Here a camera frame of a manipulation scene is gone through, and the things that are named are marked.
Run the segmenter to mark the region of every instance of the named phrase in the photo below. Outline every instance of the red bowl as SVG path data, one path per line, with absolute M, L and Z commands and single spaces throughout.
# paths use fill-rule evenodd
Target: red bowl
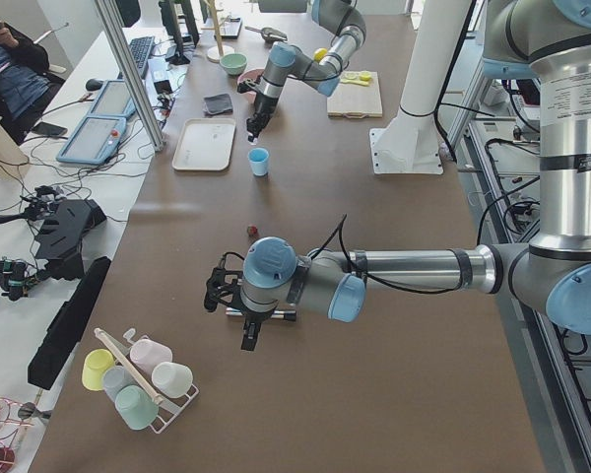
M 245 79 L 251 79 L 255 82 L 260 76 L 262 76 L 264 71 L 265 69 L 251 69 L 249 71 L 243 72 L 240 76 L 238 76 L 238 79 L 236 79 L 236 83 L 240 84 Z M 243 94 L 243 96 L 250 103 L 254 103 L 254 100 L 256 99 L 255 92 L 246 92 L 245 94 Z

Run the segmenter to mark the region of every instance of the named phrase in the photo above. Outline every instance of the light blue cup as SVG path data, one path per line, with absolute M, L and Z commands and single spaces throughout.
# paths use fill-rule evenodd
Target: light blue cup
M 146 429 L 158 416 L 158 406 L 140 386 L 121 389 L 114 405 L 132 431 Z
M 254 148 L 247 153 L 247 158 L 254 175 L 265 175 L 269 170 L 269 151 L 265 148 Z
M 111 367 L 102 376 L 102 388 L 111 402 L 116 400 L 122 389 L 132 384 L 136 385 L 137 382 L 125 367 Z

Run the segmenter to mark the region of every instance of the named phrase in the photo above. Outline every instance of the wooden cutting board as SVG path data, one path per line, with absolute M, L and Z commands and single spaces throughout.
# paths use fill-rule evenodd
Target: wooden cutting board
M 328 116 L 344 116 L 346 118 L 364 118 L 367 116 L 383 116 L 381 92 L 378 87 L 378 74 L 372 72 L 370 85 L 367 87 L 356 84 L 341 84 L 326 102 Z

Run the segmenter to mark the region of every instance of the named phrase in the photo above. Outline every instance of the bowl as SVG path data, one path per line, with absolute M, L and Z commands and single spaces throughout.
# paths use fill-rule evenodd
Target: bowl
M 233 52 L 223 56 L 219 60 L 219 63 L 221 64 L 221 67 L 224 68 L 224 71 L 226 71 L 229 75 L 237 76 L 245 70 L 247 58 L 239 52 Z
M 236 83 L 237 84 L 240 84 L 241 82 L 245 81 L 245 79 L 251 79 L 252 81 L 256 82 L 256 80 L 260 76 L 263 75 L 263 72 L 265 72 L 265 69 L 251 69 L 251 70 L 249 70 L 247 72 L 244 72 L 240 76 L 238 76 L 238 79 L 236 79 Z M 243 94 L 243 96 L 250 103 L 254 103 L 254 101 L 256 100 L 256 93 L 253 92 L 253 91 L 252 92 L 246 92 L 245 94 Z

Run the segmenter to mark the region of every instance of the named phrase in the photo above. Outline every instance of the cup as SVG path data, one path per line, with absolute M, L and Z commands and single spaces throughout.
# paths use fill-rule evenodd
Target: cup
M 114 357 L 105 348 L 92 350 L 86 356 L 81 383 L 90 391 L 102 391 L 102 376 L 114 366 Z
M 143 338 L 132 345 L 129 358 L 143 372 L 151 375 L 157 365 L 173 360 L 173 352 L 162 343 Z
M 125 367 L 111 367 L 102 376 L 102 388 L 111 402 L 116 400 L 122 389 L 132 384 L 137 382 Z
M 151 381 L 165 396 L 174 399 L 186 394 L 193 385 L 193 372 L 185 365 L 163 362 L 151 373 Z
M 254 175 L 265 175 L 269 170 L 269 151 L 265 148 L 254 148 L 247 153 L 247 158 Z
M 158 416 L 158 406 L 140 386 L 121 389 L 114 406 L 132 431 L 146 429 Z

